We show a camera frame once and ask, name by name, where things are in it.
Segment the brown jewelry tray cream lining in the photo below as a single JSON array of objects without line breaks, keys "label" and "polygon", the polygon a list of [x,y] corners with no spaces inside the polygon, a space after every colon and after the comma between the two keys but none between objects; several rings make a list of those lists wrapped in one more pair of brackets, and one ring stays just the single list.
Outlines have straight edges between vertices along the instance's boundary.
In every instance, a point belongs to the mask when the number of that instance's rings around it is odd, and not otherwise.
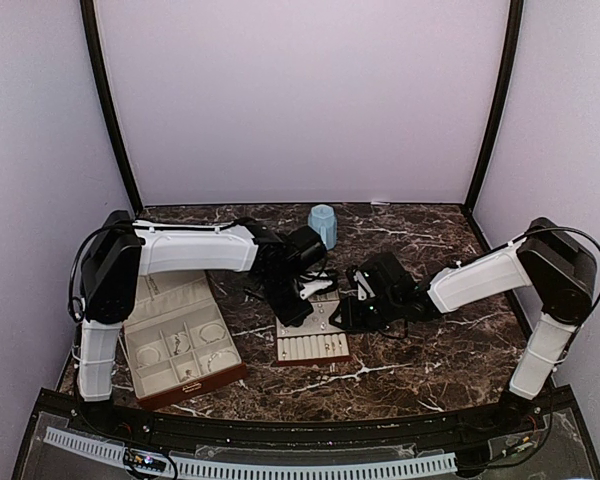
[{"label": "brown jewelry tray cream lining", "polygon": [[[329,316],[340,301],[339,291],[309,298],[313,313],[300,327],[285,327],[276,320],[276,365],[312,366],[348,362],[351,360],[345,332],[329,324]],[[325,343],[332,344],[328,355]]]}]

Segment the brown jewelry box cream lining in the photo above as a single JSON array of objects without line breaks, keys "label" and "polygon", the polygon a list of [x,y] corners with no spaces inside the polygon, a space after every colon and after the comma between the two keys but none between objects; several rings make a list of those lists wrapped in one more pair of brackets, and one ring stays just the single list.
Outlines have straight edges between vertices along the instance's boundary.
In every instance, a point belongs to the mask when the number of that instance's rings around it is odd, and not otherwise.
[{"label": "brown jewelry box cream lining", "polygon": [[[247,366],[203,271],[139,277],[135,306],[123,332],[136,400],[145,410],[210,393],[247,376]],[[209,357],[223,350],[233,351],[240,363],[210,373]],[[183,381],[186,369],[194,377]]]}]

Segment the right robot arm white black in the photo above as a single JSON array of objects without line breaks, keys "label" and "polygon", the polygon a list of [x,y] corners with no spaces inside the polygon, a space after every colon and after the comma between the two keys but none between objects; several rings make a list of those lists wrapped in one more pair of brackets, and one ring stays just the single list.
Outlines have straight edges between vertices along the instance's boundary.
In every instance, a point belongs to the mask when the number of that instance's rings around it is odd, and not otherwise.
[{"label": "right robot arm white black", "polygon": [[331,325],[348,333],[380,332],[391,323],[426,322],[492,296],[531,289],[540,316],[508,386],[490,413],[501,434],[514,432],[600,303],[600,244],[588,233],[546,217],[507,243],[420,280],[381,252],[347,272],[355,294],[340,300]]}]

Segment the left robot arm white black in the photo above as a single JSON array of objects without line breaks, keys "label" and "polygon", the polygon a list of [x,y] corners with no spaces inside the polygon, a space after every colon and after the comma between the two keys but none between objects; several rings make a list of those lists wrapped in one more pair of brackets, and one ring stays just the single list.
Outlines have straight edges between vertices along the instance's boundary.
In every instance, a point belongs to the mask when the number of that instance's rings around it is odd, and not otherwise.
[{"label": "left robot arm white black", "polygon": [[246,272],[275,317],[297,326],[313,308],[301,283],[320,260],[318,239],[302,244],[303,230],[283,235],[248,217],[214,225],[134,220],[124,210],[80,245],[71,267],[68,312],[81,328],[76,395],[83,421],[100,436],[121,427],[120,412],[106,401],[119,332],[136,302],[142,276],[226,270]]}]

